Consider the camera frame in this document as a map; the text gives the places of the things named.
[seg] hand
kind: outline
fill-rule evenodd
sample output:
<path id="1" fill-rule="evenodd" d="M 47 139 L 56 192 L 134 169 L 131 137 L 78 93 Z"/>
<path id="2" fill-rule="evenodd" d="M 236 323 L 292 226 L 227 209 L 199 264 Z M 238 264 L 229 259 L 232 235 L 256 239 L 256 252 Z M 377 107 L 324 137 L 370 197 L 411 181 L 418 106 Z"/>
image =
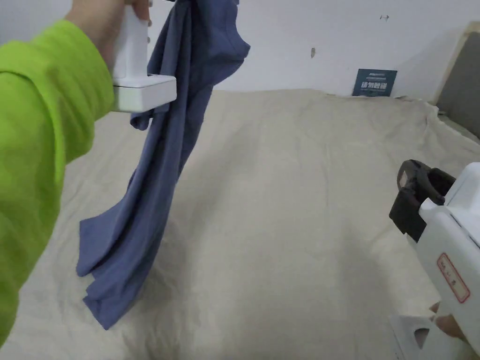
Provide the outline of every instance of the hand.
<path id="1" fill-rule="evenodd" d="M 150 20 L 148 0 L 73 0 L 72 9 L 65 17 L 92 40 L 109 68 L 115 60 L 115 40 L 126 4 L 133 6 L 141 20 Z"/>
<path id="2" fill-rule="evenodd" d="M 430 307 L 430 310 L 434 313 L 437 313 L 439 307 L 440 307 L 440 303 L 438 302 L 432 305 Z M 459 338 L 460 340 L 468 342 L 462 330 L 460 329 L 460 326 L 458 326 L 453 315 L 439 316 L 435 319 L 435 324 L 438 326 L 440 330 L 442 330 L 447 335 L 451 337 L 456 337 L 456 338 Z"/>

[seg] green sleeve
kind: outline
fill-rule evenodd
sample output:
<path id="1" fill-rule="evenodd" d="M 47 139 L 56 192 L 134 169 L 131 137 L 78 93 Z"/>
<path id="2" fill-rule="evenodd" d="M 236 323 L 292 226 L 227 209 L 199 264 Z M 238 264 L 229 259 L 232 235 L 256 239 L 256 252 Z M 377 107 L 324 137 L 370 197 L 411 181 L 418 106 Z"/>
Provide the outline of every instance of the green sleeve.
<path id="1" fill-rule="evenodd" d="M 52 234 L 65 166 L 90 149 L 113 97 L 105 62 L 72 23 L 0 48 L 0 346 Z"/>

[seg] white label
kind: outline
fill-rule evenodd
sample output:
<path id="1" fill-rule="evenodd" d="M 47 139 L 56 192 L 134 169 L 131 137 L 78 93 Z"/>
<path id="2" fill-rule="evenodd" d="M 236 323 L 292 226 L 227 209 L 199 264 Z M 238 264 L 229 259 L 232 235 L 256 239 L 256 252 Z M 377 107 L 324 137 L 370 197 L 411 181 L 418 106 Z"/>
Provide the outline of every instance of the white label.
<path id="1" fill-rule="evenodd" d="M 437 265 L 445 280 L 455 294 L 457 300 L 460 303 L 464 303 L 470 296 L 470 290 L 461 278 L 458 271 L 453 266 L 452 262 L 448 258 L 448 255 L 443 253 L 437 260 Z"/>

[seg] gray headboard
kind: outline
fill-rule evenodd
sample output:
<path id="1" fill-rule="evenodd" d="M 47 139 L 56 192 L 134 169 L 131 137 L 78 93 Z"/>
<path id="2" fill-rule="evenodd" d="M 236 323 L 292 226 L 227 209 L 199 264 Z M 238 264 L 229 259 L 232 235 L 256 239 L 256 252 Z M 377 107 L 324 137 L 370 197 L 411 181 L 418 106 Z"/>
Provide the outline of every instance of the gray headboard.
<path id="1" fill-rule="evenodd" d="M 460 40 L 436 104 L 450 120 L 477 137 L 480 137 L 479 25 L 471 23 Z"/>

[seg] blue cloth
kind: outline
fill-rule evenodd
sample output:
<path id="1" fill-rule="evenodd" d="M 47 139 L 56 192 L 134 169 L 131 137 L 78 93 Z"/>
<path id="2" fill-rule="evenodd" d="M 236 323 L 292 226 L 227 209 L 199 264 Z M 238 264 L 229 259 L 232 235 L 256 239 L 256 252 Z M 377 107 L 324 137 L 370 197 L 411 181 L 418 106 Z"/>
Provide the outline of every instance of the blue cloth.
<path id="1" fill-rule="evenodd" d="M 213 86 L 232 75 L 250 50 L 236 29 L 237 5 L 237 0 L 176 1 L 148 71 L 174 75 L 178 98 L 132 116 L 132 126 L 140 130 L 153 120 L 127 192 L 111 209 L 80 223 L 77 274 L 93 274 L 84 302 L 105 329 L 127 312 L 153 264 Z"/>

